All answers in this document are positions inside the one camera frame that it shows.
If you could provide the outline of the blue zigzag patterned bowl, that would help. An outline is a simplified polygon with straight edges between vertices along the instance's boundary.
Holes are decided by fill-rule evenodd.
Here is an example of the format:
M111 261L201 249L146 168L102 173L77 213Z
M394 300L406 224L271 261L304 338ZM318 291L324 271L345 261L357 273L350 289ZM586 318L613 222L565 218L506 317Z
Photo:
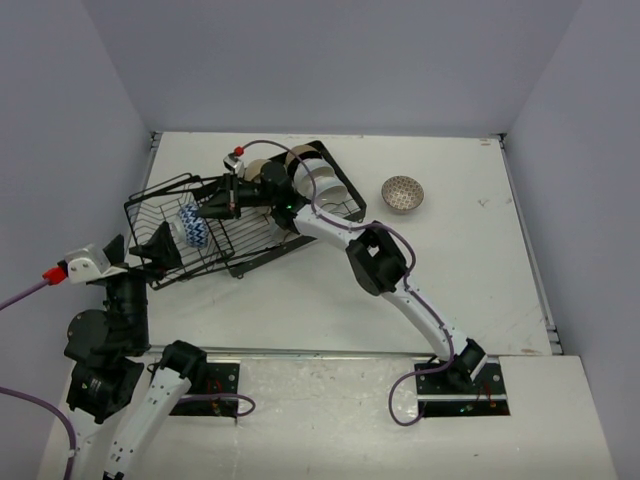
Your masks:
M190 248L203 249L209 246L207 222L198 215L195 203L182 205L174 220L178 238Z

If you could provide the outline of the light blue bowl front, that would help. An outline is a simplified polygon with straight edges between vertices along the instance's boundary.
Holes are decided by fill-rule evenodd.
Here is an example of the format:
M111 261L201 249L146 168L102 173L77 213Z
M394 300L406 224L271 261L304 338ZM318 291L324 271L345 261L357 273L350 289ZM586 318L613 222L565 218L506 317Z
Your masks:
M270 224L270 234L276 244L284 244L298 237L298 234L284 229L276 223Z

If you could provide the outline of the beige patterned small bowl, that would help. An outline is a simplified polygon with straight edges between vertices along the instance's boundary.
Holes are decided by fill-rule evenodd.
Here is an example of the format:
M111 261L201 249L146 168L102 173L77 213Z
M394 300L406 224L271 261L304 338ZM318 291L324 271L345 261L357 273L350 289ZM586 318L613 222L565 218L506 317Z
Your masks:
M383 182L381 197L390 209L405 214L422 205L425 192L417 180L409 176L395 175Z

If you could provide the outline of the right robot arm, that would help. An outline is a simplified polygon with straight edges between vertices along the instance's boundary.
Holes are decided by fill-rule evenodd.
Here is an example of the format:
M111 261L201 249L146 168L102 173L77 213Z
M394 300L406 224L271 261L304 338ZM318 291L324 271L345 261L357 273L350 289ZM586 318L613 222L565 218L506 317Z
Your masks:
M404 256L398 244L406 240L391 227L377 221L353 223L322 212L314 200L296 190L284 166L273 161L262 166L258 183L225 173L196 197L202 218L238 219L244 208L268 207L282 229L344 251L359 286L394 305L428 341L444 362L436 370L445 373L454 391L467 393L481 382L486 352L429 304L411 279L416 254L406 245L410 256Z

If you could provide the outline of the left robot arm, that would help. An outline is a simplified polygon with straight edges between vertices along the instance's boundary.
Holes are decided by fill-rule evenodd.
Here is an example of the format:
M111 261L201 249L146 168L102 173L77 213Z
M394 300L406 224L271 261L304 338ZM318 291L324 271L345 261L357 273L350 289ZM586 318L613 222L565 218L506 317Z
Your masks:
M150 348L147 286L181 264L168 223L141 245L127 248L117 235L104 248L89 244L60 261L71 283L102 286L106 294L102 308L76 314L67 329L64 355L74 367L65 478L126 478L173 408L206 385L205 352L175 341L164 349L142 404L120 424L144 370L139 359Z

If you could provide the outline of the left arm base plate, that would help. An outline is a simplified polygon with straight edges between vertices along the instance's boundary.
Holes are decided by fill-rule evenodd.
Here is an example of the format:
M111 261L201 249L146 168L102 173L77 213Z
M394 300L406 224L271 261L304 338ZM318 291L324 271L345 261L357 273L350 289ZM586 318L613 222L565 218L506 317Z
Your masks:
M213 395L238 392L240 364L237 362L208 362L202 380L187 392L192 395ZM170 416L202 418L236 418L239 401L235 398L205 399L177 404Z

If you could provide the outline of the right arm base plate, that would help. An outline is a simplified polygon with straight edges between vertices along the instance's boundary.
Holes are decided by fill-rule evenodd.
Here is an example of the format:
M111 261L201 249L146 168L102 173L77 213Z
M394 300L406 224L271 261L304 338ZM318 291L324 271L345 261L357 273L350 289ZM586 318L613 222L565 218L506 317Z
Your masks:
M509 416L510 408L500 363L489 360L470 386L450 384L444 372L415 379L418 411L423 418Z

